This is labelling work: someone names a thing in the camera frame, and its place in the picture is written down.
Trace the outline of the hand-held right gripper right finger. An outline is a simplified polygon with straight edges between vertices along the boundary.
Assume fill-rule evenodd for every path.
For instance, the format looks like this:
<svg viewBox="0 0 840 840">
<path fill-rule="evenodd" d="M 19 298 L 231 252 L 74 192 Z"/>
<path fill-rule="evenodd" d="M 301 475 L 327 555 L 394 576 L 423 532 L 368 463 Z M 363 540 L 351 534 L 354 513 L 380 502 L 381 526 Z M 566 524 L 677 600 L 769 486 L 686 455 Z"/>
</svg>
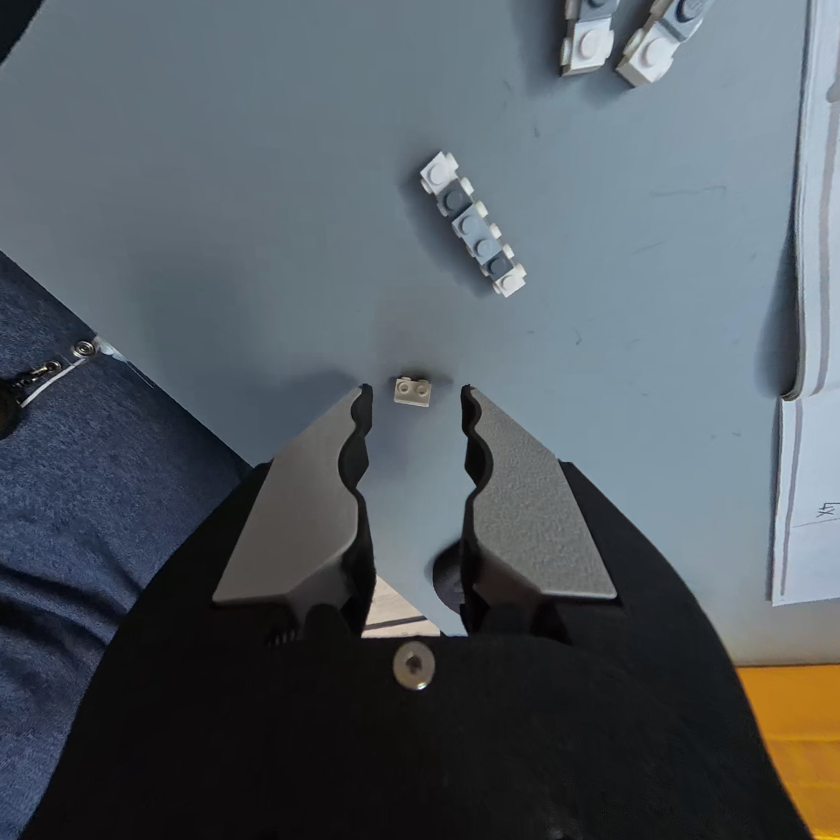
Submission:
<svg viewBox="0 0 840 840">
<path fill-rule="evenodd" d="M 551 605 L 614 604 L 618 593 L 561 462 L 473 385 L 460 393 L 466 438 L 460 538 L 460 607 L 468 634 L 494 610 L 512 610 L 532 633 L 549 630 Z"/>
</svg>

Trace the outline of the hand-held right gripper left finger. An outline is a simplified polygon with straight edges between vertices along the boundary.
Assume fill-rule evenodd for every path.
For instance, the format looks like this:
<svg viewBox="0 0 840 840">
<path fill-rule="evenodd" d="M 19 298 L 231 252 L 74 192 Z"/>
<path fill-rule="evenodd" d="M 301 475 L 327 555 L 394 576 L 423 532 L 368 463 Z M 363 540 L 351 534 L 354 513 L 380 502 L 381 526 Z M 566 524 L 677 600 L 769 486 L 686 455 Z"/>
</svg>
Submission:
<svg viewBox="0 0 840 840">
<path fill-rule="evenodd" d="M 279 605 L 300 628 L 327 605 L 361 635 L 375 588 L 365 501 L 373 391 L 353 388 L 270 463 L 213 594 L 216 606 Z"/>
</svg>

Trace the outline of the grey and white lego strip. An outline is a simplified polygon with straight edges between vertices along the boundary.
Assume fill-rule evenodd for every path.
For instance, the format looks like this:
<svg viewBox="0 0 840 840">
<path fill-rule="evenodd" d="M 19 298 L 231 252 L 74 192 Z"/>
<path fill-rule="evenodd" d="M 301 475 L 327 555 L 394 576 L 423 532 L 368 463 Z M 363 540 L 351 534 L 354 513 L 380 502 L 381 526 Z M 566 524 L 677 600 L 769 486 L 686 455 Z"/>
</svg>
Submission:
<svg viewBox="0 0 840 840">
<path fill-rule="evenodd" d="M 509 298 L 522 289 L 527 271 L 516 261 L 512 247 L 502 241 L 500 228 L 490 221 L 485 204 L 475 198 L 469 179 L 459 174 L 456 158 L 449 152 L 437 152 L 420 170 L 419 178 L 496 294 Z"/>
<path fill-rule="evenodd" d="M 575 76 L 604 66 L 613 51 L 613 16 L 620 1 L 566 1 L 560 74 Z"/>
<path fill-rule="evenodd" d="M 632 87 L 653 83 L 671 67 L 679 47 L 701 26 L 713 1 L 656 1 L 643 27 L 626 42 L 616 72 Z"/>
</svg>

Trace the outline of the lego instruction booklet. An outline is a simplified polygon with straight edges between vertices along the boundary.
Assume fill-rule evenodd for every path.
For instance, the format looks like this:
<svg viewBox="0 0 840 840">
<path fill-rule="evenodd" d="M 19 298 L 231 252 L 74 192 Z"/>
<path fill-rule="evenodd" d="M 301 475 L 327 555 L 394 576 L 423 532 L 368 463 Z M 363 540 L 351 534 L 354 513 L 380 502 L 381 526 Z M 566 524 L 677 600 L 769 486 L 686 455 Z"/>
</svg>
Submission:
<svg viewBox="0 0 840 840">
<path fill-rule="evenodd" d="M 794 192 L 799 358 L 780 399 L 771 603 L 839 596 L 839 2 L 810 2 Z"/>
</svg>

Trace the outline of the metal badge clip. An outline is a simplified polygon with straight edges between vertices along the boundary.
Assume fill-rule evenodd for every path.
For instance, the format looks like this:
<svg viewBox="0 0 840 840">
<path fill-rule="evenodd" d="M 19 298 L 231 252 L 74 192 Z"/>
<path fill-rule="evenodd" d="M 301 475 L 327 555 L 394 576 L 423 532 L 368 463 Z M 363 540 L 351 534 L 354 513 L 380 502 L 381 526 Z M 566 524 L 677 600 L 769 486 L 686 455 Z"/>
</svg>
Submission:
<svg viewBox="0 0 840 840">
<path fill-rule="evenodd" d="M 53 384 L 99 356 L 107 356 L 123 364 L 130 363 L 123 353 L 100 335 L 77 341 L 71 345 L 70 355 L 72 360 L 48 360 L 21 374 L 13 385 L 17 404 L 26 407 Z"/>
</svg>

